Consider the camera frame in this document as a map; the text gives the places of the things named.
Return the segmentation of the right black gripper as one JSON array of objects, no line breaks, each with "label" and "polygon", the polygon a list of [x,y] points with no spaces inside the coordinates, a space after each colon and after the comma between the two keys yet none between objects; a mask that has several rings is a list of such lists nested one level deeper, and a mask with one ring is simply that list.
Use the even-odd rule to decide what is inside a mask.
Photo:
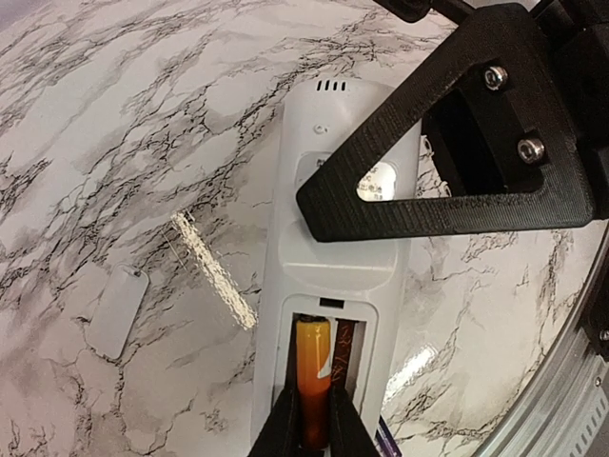
[{"label": "right black gripper", "polygon": [[543,1],[474,8],[386,1],[414,23],[456,24],[372,115],[397,138],[431,137],[447,198],[384,203],[417,219],[604,219],[608,215],[608,5]]}]

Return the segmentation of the orange AAA battery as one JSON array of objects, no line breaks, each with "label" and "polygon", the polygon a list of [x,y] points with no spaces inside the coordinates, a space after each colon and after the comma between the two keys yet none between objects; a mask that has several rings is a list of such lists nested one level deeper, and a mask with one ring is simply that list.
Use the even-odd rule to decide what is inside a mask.
[{"label": "orange AAA battery", "polygon": [[329,441],[330,350],[330,322],[301,316],[296,321],[296,376],[302,446],[315,451],[324,449]]}]

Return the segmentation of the white battery cover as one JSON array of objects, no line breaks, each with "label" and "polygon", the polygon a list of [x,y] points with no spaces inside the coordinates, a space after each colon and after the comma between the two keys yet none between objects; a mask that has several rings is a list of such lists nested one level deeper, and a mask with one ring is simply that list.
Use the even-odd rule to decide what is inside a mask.
[{"label": "white battery cover", "polygon": [[127,264],[114,267],[86,330],[87,343],[99,356],[110,360],[121,356],[148,284],[141,269]]}]

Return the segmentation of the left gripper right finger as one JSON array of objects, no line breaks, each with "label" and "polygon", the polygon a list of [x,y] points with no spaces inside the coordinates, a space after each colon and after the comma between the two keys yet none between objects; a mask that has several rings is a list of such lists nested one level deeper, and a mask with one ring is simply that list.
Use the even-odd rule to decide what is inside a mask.
[{"label": "left gripper right finger", "polygon": [[333,457],[378,457],[379,452],[346,390],[333,386],[329,402],[330,454]]}]

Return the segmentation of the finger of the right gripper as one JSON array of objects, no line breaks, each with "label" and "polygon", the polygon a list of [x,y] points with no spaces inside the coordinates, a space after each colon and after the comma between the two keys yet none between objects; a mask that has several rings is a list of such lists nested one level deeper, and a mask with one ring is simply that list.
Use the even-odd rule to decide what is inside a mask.
[{"label": "finger of the right gripper", "polygon": [[[470,70],[504,65],[504,94],[521,132],[540,137],[548,162],[533,192],[363,201],[360,180]],[[299,188],[296,201],[322,243],[578,228],[594,217],[594,196],[576,134],[556,87],[544,36],[519,4],[471,13]]]}]

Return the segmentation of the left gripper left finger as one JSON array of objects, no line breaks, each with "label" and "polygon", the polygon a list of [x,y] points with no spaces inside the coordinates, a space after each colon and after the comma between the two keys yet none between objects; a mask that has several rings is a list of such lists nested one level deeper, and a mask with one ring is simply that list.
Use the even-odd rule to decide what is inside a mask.
[{"label": "left gripper left finger", "polygon": [[293,457],[300,454],[299,395],[286,386],[270,411],[248,457]]}]

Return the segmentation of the white remote control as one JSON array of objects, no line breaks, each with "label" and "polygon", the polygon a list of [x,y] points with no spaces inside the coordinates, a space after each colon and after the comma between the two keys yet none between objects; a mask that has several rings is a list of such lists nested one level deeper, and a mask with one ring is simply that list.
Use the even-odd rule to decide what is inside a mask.
[{"label": "white remote control", "polygon": [[298,390],[296,321],[303,315],[330,322],[330,389],[346,390],[373,441],[396,346],[410,244],[320,243],[308,230],[296,193],[390,92],[380,83],[318,79],[298,85],[285,99],[256,339],[252,445],[282,390]]}]

